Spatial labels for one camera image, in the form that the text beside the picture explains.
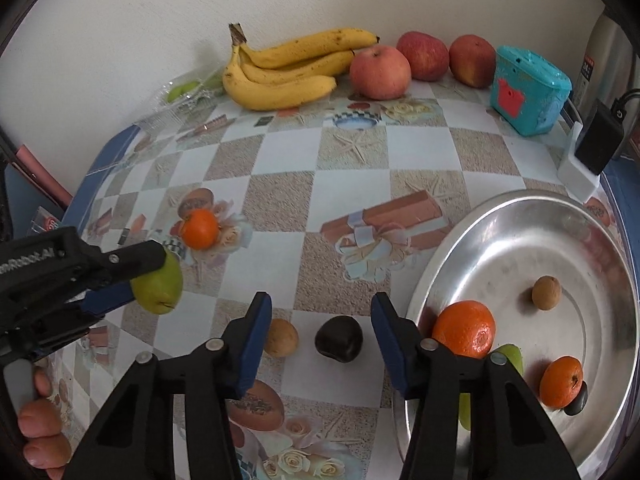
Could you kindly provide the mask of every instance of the orange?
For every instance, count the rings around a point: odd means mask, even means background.
[[[216,243],[219,232],[218,219],[209,209],[189,211],[180,226],[180,238],[184,244],[197,251],[209,249]]]
[[[445,308],[431,334],[454,354],[482,358],[495,338],[495,319],[479,301],[459,301]]]
[[[540,381],[540,400],[545,406],[561,410],[577,397],[582,387],[582,365],[575,357],[553,361]]]

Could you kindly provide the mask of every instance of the white wall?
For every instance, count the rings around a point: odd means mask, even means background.
[[[338,26],[421,30],[537,51],[574,76],[600,0],[40,0],[0,59],[0,123],[74,192],[162,83],[225,60],[229,22],[268,46]]]

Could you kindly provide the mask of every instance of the metal tray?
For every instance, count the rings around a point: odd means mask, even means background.
[[[558,278],[561,302],[542,312],[530,288]],[[444,239],[427,265],[407,317],[428,335],[437,315],[459,300],[494,314],[494,348],[513,343],[534,391],[546,365],[572,355],[582,362],[589,400],[569,417],[547,410],[578,469],[607,437],[626,401],[638,358],[638,298],[625,257],[608,231],[578,203],[542,191],[497,196],[474,209]],[[402,456],[417,404],[395,392]],[[456,477],[466,478],[470,433],[458,424]]]

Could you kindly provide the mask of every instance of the banana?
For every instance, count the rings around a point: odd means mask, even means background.
[[[255,66],[250,59],[243,59],[240,66],[249,81],[262,84],[280,84],[304,79],[312,75],[338,75],[345,72],[355,54],[353,50],[333,52],[293,70],[268,70]]]
[[[336,86],[335,79],[325,75],[313,75],[282,84],[260,84],[249,81],[239,62],[240,47],[233,46],[231,60],[222,76],[226,93],[239,105],[249,110],[281,110],[295,108],[330,94]]]
[[[240,50],[240,54],[241,54],[241,59],[242,59],[242,56],[244,56],[244,59],[249,59],[249,56],[247,56],[247,54],[245,54],[242,51],[242,49]],[[287,65],[287,66],[281,66],[278,70],[293,70],[293,69],[296,69],[296,68],[300,68],[302,66],[308,65],[309,63],[313,63],[314,61],[318,61],[318,59],[322,59],[323,57],[324,56],[318,56],[318,57],[312,57],[310,59],[303,59],[302,61],[297,61],[297,62],[291,63],[290,65]]]
[[[238,23],[229,25],[229,27],[235,29],[244,38],[242,28]],[[240,48],[249,56],[255,66],[277,69],[304,59],[325,56],[332,52],[365,48],[378,41],[379,38],[375,34],[361,28],[332,28],[264,50],[249,48],[246,39],[244,39]]]

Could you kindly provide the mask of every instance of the apple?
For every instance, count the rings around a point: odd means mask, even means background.
[[[178,257],[164,248],[166,258],[158,270],[130,280],[131,290],[142,308],[152,314],[172,312],[182,295],[182,269]]]
[[[411,66],[411,76],[420,81],[437,81],[449,69],[449,51],[438,38],[423,32],[406,32],[396,48]]]
[[[473,88],[487,88],[494,82],[495,50],[487,40],[467,34],[449,47],[453,77]]]
[[[398,49],[375,45],[356,54],[349,77],[353,88],[369,99],[397,99],[411,84],[411,67]]]

